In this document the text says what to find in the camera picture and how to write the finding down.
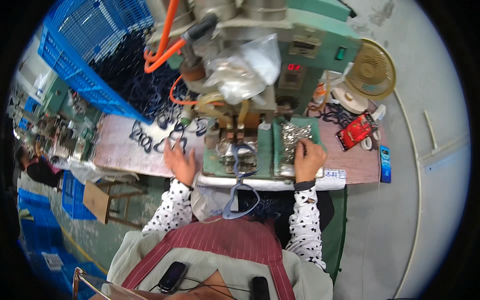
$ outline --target red led display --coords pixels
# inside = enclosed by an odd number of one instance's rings
[[[295,64],[291,63],[291,64],[288,65],[288,69],[291,70],[291,71],[298,71],[298,70],[300,70],[300,65],[295,65]]]

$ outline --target polka dot sleeve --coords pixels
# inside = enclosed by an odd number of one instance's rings
[[[317,208],[317,201],[315,187],[295,192],[293,215],[288,219],[292,237],[286,250],[325,269],[326,264],[322,261],[320,211]]]
[[[177,179],[170,181],[170,190],[162,194],[162,204],[142,232],[163,230],[168,232],[192,221],[190,189]]]

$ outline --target right hand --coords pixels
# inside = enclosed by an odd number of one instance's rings
[[[295,151],[295,180],[296,182],[311,181],[315,179],[318,169],[324,166],[327,159],[322,146],[310,140],[301,139]]]
[[[180,146],[180,139],[177,139],[175,145],[170,145],[170,141],[165,139],[165,149],[163,150],[163,158],[165,165],[170,168],[175,174],[175,177],[186,186],[193,184],[195,177],[195,151],[192,149],[187,159],[183,155],[182,147]]]

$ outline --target wall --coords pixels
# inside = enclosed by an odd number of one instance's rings
[[[398,296],[417,297],[448,251],[465,205],[470,160],[467,109],[448,51],[416,2],[347,0],[346,3],[358,14],[348,21],[354,30],[379,42],[394,59],[396,88],[414,132],[423,205],[418,244]],[[412,251],[419,202],[415,157],[395,96],[382,103],[387,105],[384,125],[391,150],[393,182],[380,185],[378,202],[376,184],[349,188],[349,222],[335,299],[393,297]],[[431,119],[439,147],[433,155],[424,110]],[[455,121],[447,122],[446,118]]]
[[[18,62],[21,63],[24,61],[25,63],[21,70],[17,71],[15,75],[16,80],[24,86],[29,94],[35,94],[37,91],[37,89],[33,87],[36,78],[40,74],[47,74],[47,72],[51,70],[50,66],[48,66],[37,53],[38,47],[40,46],[42,28],[43,27],[40,26],[32,35],[28,47]]]

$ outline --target mobile phone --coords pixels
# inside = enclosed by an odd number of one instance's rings
[[[268,282],[265,277],[254,277],[250,280],[250,300],[270,300]]]
[[[380,182],[391,183],[392,169],[390,167],[390,149],[385,146],[380,146],[380,168],[382,168]]]
[[[351,149],[367,136],[378,130],[378,126],[368,111],[360,114],[346,128],[337,132],[336,137],[342,145],[343,151]]]
[[[173,294],[177,286],[182,282],[187,271],[187,266],[181,262],[173,262],[158,282],[158,289],[163,294]]]

